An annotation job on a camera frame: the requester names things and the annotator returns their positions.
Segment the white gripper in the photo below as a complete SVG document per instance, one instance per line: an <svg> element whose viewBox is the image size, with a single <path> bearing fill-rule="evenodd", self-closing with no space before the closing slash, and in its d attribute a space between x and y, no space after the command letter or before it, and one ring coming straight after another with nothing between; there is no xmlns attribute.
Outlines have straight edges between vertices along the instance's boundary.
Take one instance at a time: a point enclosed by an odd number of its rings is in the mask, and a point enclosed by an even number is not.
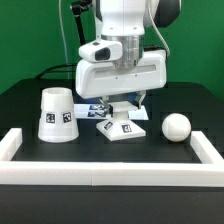
<svg viewBox="0 0 224 224"><path fill-rule="evenodd" d="M76 69L76 91L84 99L102 97L106 114L113 116L109 96L137 92L134 105L140 109L146 96L143 90L161 88L166 83L166 53L147 51L131 69L117 69L112 62L81 60Z"/></svg>

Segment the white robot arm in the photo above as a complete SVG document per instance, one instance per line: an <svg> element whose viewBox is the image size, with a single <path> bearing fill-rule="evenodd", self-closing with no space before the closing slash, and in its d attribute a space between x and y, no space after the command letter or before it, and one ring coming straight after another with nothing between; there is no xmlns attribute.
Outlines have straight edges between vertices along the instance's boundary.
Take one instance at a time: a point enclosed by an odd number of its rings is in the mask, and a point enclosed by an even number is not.
<svg viewBox="0 0 224 224"><path fill-rule="evenodd" d="M167 27L178 17L181 0L93 0L96 39L79 48L76 91L101 99L108 113L113 95L135 92L139 107L149 89L166 83L168 47L144 46L147 27Z"/></svg>

